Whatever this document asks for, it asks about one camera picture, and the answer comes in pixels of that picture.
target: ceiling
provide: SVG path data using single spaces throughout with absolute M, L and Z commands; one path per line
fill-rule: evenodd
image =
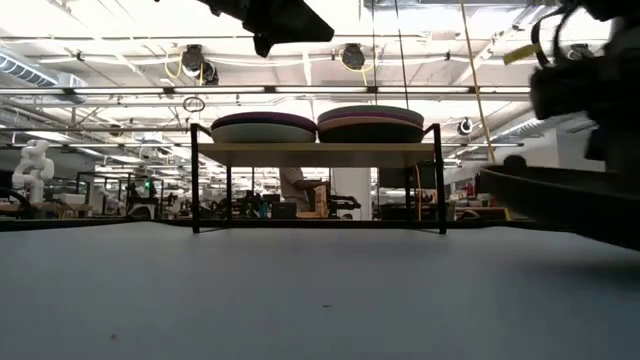
M 195 0 L 0 0 L 0 51 L 24 56 L 47 71 L 73 74 L 89 87 L 198 85 L 197 79 L 184 72 L 175 76 L 180 68 L 180 53 L 188 44 L 203 46 L 206 58 L 217 68 L 220 86 L 473 85 L 457 1 L 417 4 L 404 0 L 400 1 L 397 15 L 395 7 L 377 2 L 381 5 L 375 7 L 375 21 L 371 1 L 366 2 L 369 6 L 360 0 L 306 2 L 336 30 L 333 41 L 277 45 L 267 59 L 262 59 L 254 54 L 252 34 L 239 21 L 226 15 L 215 17 Z M 469 46 L 478 83 L 485 87 L 527 86 L 535 59 L 505 66 L 502 57 L 528 44 L 531 25 L 552 8 L 527 6 L 524 0 L 488 2 L 492 4 L 470 1 L 466 7 Z M 558 21 L 551 18 L 543 23 L 541 38 L 547 49 Z M 585 43 L 597 52 L 608 36 L 608 23 L 578 13 L 565 27 L 562 44 Z M 347 43 L 361 45 L 369 71 L 349 71 L 344 67 L 339 55 Z M 32 85 L 2 74 L 0 86 Z M 377 99 L 349 94 L 203 98 L 207 108 L 190 120 L 197 117 L 205 126 L 221 116 L 241 111 L 283 111 L 313 119 L 336 107 L 376 100 L 382 105 L 407 106 L 402 97 L 383 95 Z M 33 121 L 34 127 L 77 126 L 73 121 L 83 119 L 81 126 L 88 127 L 121 124 L 167 130 L 184 125 L 189 117 L 180 106 L 183 100 L 180 96 L 89 96 L 80 104 L 53 97 L 12 96 L 10 100 L 51 117 L 48 121 Z M 423 114 L 426 123 L 443 124 L 446 141 L 471 142 L 481 134 L 476 131 L 472 137 L 460 139 L 455 130 L 457 122 L 464 118 L 480 122 L 474 97 L 412 96 L 408 106 Z M 486 96 L 482 108 L 490 130 L 530 113 L 526 94 L 512 98 Z M 180 132 L 165 132 L 162 136 L 166 142 L 189 141 Z M 134 142 L 130 137 L 114 138 L 106 133 L 87 141 Z

